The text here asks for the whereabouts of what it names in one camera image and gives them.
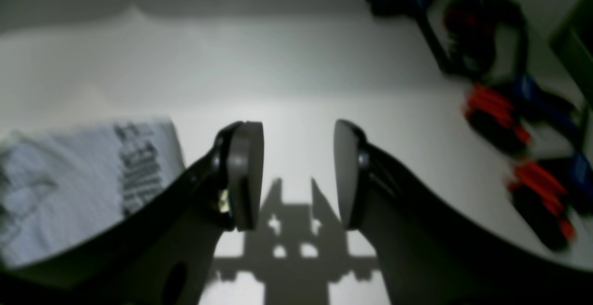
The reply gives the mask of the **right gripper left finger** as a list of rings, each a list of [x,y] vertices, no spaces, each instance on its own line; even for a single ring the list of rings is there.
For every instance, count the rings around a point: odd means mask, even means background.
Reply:
[[[3,305],[195,305],[221,235],[256,228],[264,127],[236,121],[163,194],[72,250],[1,271]]]

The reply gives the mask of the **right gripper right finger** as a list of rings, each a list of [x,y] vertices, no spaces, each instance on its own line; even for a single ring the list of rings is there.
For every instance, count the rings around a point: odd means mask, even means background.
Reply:
[[[495,236],[433,193],[411,170],[335,121],[340,219],[376,252],[393,305],[590,305],[592,274]]]

